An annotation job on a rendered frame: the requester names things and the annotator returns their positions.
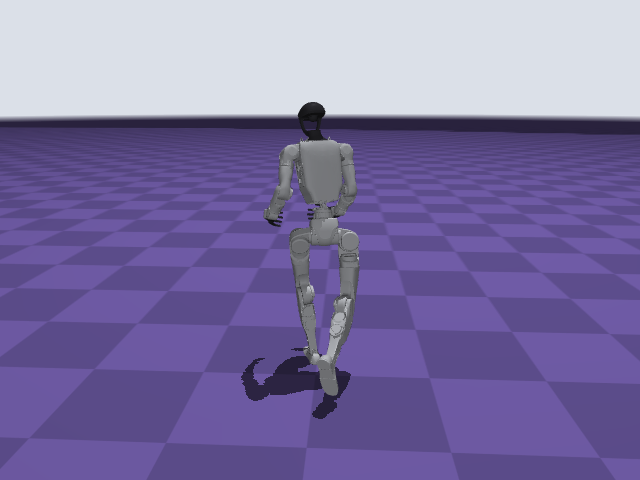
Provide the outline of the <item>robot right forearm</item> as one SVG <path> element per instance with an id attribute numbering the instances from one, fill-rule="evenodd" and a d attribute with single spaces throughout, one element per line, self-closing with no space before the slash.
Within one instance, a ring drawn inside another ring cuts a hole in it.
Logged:
<path id="1" fill-rule="evenodd" d="M 335 207 L 330 208 L 334 216 L 344 216 L 348 207 L 352 205 L 356 196 L 352 197 L 344 197 L 340 196 L 339 201 L 335 205 Z"/>

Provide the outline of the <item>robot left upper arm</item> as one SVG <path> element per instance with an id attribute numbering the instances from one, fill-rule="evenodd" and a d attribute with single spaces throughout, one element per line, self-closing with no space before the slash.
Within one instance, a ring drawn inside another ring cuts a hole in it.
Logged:
<path id="1" fill-rule="evenodd" d="M 279 154 L 279 185 L 280 191 L 277 199 L 290 200 L 293 189 L 290 187 L 293 176 L 293 161 L 299 156 L 299 144 L 286 146 Z"/>

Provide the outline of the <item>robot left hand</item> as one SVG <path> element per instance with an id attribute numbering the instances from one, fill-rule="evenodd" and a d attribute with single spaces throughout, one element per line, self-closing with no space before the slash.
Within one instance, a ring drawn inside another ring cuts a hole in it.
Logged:
<path id="1" fill-rule="evenodd" d="M 267 208 L 267 209 L 268 209 L 268 208 Z M 280 212 L 280 214 L 283 214 L 283 212 Z M 278 218 L 283 218 L 283 217 L 282 217 L 282 216 L 278 216 Z M 280 221 L 280 220 L 270 220 L 270 219 L 267 219 L 267 218 L 265 218 L 265 219 L 266 219 L 266 220 L 267 220 L 271 225 L 273 225 L 273 226 L 277 226 L 277 227 L 281 227 L 281 225 L 275 224 L 275 223 L 273 223 L 273 222 L 279 222 L 279 223 L 281 223 L 282 221 Z"/>

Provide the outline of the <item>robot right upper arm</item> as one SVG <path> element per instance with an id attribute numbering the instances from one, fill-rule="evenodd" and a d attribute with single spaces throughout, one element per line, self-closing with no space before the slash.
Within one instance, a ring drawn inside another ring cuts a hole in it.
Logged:
<path id="1" fill-rule="evenodd" d="M 353 149 L 349 144 L 338 143 L 341 152 L 341 167 L 344 184 L 340 191 L 344 197 L 352 197 L 357 194 L 357 185 L 355 180 L 355 168 L 353 162 Z"/>

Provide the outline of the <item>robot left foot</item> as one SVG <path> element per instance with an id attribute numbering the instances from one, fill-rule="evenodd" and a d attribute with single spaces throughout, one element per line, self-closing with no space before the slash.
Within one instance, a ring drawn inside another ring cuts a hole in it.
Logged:
<path id="1" fill-rule="evenodd" d="M 303 352 L 304 352 L 305 356 L 308 358 L 308 360 L 309 360 L 309 362 L 310 362 L 311 364 L 313 364 L 313 365 L 317 365 L 317 361 L 318 361 L 318 360 L 319 360 L 319 358 L 320 358 L 320 354 L 319 354 L 318 350 L 317 350 L 317 352 L 318 352 L 318 353 L 315 353 L 315 350 L 313 349 L 313 351 L 312 351 L 312 352 L 313 352 L 313 354 L 312 354 L 312 355 L 310 355 L 310 353 L 309 353 L 309 347 L 308 347 L 308 346 L 306 346 L 306 347 L 304 347 L 304 348 L 303 348 Z"/>

